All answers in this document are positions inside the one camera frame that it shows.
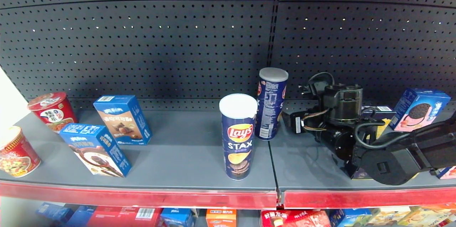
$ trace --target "blue box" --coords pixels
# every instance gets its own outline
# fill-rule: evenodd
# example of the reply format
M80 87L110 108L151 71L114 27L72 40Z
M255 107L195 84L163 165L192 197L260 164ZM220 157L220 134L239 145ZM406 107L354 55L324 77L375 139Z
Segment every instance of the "blue box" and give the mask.
M193 217L192 209L189 208L164 208L160 217L168 227L193 227L195 225L195 217Z
M125 177L131 169L105 126L70 123L60 136L93 175Z
M91 206L79 206L65 227L85 227L95 210Z
M44 202L35 211L35 214L57 221L58 223L66 223L73 215L73 210L67 207Z
M134 95L101 96L93 106L118 144L148 144L152 131Z
M360 209L338 209L329 216L331 227L354 226L359 223L364 226L371 217L371 212L367 208Z
M407 88L394 107L396 114L389 126L394 131L413 131L430 125L450 100L442 91Z

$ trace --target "red product box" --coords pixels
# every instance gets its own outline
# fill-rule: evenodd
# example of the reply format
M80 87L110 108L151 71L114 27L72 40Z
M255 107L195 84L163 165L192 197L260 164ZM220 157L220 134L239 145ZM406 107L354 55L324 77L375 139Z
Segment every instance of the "red product box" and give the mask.
M150 227L160 219L161 208L98 206L87 227Z
M324 211L275 210L261 211L262 227L331 227Z

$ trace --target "orange box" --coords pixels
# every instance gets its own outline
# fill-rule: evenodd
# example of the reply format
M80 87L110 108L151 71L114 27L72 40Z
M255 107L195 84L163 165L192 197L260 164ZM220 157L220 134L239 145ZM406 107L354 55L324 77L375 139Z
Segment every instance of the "orange box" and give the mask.
M207 227L236 227L236 209L207 209Z

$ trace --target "red cup noodle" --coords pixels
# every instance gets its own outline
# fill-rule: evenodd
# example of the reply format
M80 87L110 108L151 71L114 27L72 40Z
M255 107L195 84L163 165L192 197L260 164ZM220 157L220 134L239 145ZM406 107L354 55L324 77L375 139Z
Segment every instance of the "red cup noodle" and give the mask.
M77 123L70 101L64 92L48 93L36 97L27 105L37 117L55 133L68 123Z
M0 139L0 170L13 177L23 177L35 170L41 159L31 147L20 127L13 126Z

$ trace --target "blue chip can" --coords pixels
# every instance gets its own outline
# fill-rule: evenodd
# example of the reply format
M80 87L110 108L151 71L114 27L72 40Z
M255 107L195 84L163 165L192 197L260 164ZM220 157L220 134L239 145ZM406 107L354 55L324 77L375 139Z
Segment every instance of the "blue chip can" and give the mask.
M256 100L247 94L230 94L219 104L225 172L233 180L249 175L257 112Z
M263 68L259 72L258 117L255 135L269 141L277 134L285 100L288 73L280 68Z

